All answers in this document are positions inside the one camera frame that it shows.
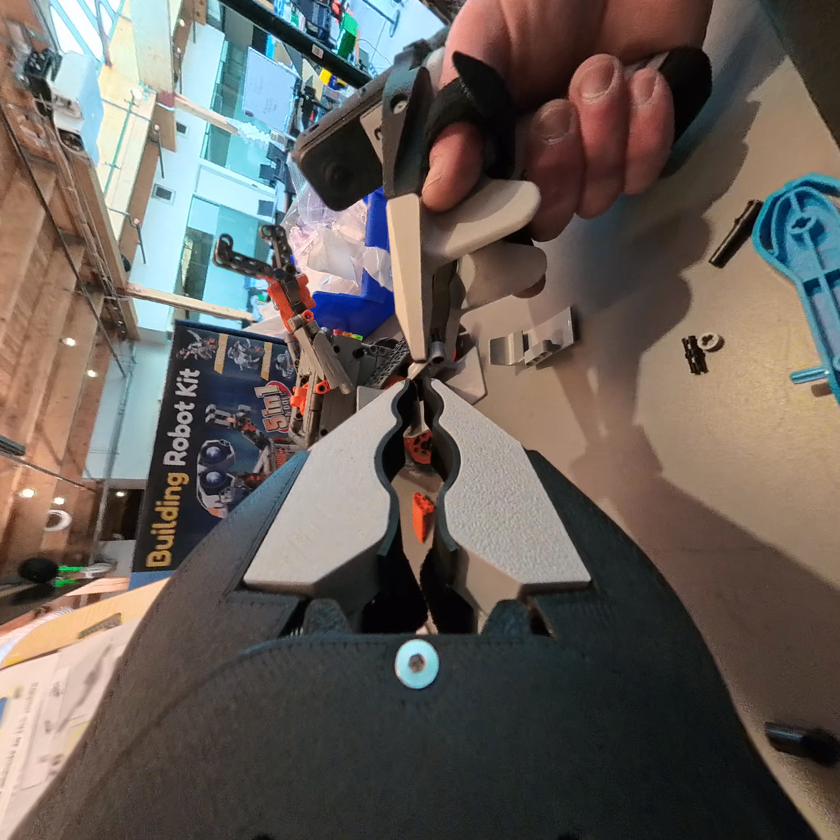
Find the robot instruction booklet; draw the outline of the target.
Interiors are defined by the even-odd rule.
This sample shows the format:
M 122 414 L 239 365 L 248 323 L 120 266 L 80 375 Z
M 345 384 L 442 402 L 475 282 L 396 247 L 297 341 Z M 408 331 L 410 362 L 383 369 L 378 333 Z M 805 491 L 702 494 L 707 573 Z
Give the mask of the robot instruction booklet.
M 91 722 L 139 621 L 1 674 L 1 838 L 57 777 Z

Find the white standing sign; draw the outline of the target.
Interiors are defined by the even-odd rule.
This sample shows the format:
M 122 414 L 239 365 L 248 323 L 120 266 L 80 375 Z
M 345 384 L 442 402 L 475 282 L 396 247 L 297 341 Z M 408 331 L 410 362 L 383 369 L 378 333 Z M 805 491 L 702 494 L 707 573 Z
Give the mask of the white standing sign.
M 285 132 L 299 91 L 297 71 L 249 47 L 245 60 L 242 109 L 270 130 Z

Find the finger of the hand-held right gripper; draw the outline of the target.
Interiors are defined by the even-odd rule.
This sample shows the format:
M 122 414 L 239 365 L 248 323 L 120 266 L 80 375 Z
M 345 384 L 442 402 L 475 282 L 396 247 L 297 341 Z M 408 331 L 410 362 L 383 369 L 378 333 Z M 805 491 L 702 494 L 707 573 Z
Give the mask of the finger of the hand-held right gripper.
M 428 365 L 434 303 L 434 273 L 423 257 L 424 211 L 415 193 L 390 198 L 390 238 L 395 315 L 413 365 Z
M 452 261 L 436 270 L 433 277 L 432 315 L 429 329 L 428 359 L 452 361 L 465 288 L 459 275 L 459 263 Z

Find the grey curved panel assembly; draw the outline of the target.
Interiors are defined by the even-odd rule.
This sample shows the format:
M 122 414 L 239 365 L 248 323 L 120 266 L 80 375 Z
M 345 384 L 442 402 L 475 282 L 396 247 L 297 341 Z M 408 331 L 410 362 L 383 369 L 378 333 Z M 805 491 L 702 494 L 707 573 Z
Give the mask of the grey curved panel assembly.
M 536 367 L 576 341 L 575 316 L 566 308 L 528 330 L 510 332 L 489 341 L 489 363 L 517 368 Z
M 487 394 L 476 342 L 467 332 L 458 335 L 450 360 L 430 362 L 418 374 L 412 373 L 414 365 L 410 355 L 407 355 L 399 368 L 400 376 L 415 381 L 415 402 L 409 411 L 409 419 L 403 431 L 404 438 L 414 438 L 427 431 L 424 388 L 431 380 L 446 384 L 470 405 L 476 404 Z

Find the blue storage bin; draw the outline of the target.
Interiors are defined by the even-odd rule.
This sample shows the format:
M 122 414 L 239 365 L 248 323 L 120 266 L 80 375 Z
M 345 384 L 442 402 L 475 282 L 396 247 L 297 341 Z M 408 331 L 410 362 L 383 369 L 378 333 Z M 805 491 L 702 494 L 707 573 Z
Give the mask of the blue storage bin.
M 369 209 L 366 243 L 387 246 L 391 257 L 383 189 L 378 188 L 365 198 Z M 316 284 L 312 297 L 316 319 L 323 326 L 360 335 L 372 333 L 395 312 L 393 289 L 384 288 L 366 271 L 360 286 L 351 280 L 327 276 Z

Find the teal separator tool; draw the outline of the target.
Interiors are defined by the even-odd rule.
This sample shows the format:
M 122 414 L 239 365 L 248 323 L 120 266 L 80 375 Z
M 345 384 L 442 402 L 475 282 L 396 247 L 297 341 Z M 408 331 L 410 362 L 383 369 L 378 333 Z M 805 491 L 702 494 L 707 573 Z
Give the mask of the teal separator tool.
M 796 289 L 820 363 L 792 372 L 794 384 L 826 382 L 839 400 L 839 181 L 811 173 L 764 201 L 752 246 Z

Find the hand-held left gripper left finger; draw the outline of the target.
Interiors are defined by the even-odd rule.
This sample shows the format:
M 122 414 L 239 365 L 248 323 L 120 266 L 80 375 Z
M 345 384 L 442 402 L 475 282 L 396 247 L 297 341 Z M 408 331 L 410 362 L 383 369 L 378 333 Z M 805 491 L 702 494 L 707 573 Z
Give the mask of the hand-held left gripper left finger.
M 245 573 L 248 588 L 333 600 L 366 632 L 422 625 L 392 486 L 416 404 L 414 383 L 393 385 L 309 449 Z

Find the black pin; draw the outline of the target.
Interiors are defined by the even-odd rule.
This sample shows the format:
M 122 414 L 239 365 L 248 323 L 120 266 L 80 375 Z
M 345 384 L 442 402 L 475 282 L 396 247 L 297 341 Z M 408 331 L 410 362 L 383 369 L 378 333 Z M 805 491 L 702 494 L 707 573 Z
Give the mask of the black pin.
M 711 254 L 708 262 L 715 268 L 723 268 L 740 248 L 751 238 L 753 227 L 760 215 L 763 201 L 752 199 L 747 202 L 720 244 Z

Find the dark blue robot kit box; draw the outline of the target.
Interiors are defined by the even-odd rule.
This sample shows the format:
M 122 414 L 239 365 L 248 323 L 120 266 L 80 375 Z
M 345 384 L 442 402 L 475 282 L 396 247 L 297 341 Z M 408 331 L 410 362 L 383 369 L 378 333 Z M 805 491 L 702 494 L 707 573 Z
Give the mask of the dark blue robot kit box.
M 289 434 L 296 380 L 282 339 L 175 322 L 132 576 L 172 574 L 301 450 Z

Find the black bush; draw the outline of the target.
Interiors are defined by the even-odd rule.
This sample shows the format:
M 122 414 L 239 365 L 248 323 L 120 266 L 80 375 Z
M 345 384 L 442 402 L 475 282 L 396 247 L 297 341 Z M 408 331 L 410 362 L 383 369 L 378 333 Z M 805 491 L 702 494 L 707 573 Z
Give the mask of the black bush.
M 833 768 L 839 761 L 839 739 L 823 728 L 796 727 L 778 721 L 763 724 L 764 736 L 779 753 Z

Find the grey orange tracked toy robot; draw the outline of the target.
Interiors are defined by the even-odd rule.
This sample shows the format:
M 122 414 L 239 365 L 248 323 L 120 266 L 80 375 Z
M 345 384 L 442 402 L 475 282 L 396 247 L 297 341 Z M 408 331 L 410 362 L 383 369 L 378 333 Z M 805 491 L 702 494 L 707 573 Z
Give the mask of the grey orange tracked toy robot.
M 230 234 L 219 235 L 213 262 L 241 276 L 267 281 L 296 372 L 288 398 L 287 434 L 294 445 L 309 449 L 355 413 L 359 390 L 378 396 L 407 373 L 410 355 L 404 339 L 386 346 L 323 327 L 316 320 L 308 278 L 295 264 L 286 230 L 268 224 L 259 234 L 271 246 L 269 263 L 237 252 Z

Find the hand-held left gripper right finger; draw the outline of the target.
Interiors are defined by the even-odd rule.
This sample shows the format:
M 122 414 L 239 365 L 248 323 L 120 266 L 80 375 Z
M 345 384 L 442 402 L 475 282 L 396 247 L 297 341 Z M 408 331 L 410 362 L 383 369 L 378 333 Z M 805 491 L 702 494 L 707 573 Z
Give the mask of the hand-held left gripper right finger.
M 426 380 L 423 409 L 441 480 L 420 584 L 441 634 L 472 634 L 502 602 L 583 590 L 579 550 L 526 449 L 446 384 Z

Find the person's right hand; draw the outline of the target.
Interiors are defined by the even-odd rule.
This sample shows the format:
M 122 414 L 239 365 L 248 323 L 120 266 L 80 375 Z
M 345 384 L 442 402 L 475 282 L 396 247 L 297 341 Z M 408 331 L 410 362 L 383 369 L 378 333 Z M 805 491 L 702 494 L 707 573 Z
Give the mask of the person's right hand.
M 573 217 L 604 214 L 656 183 L 675 141 L 665 79 L 625 67 L 681 46 L 701 47 L 708 1 L 470 1 L 446 42 L 439 86 L 456 53 L 493 67 L 516 112 L 531 115 L 523 167 L 540 190 L 530 228 L 557 238 Z

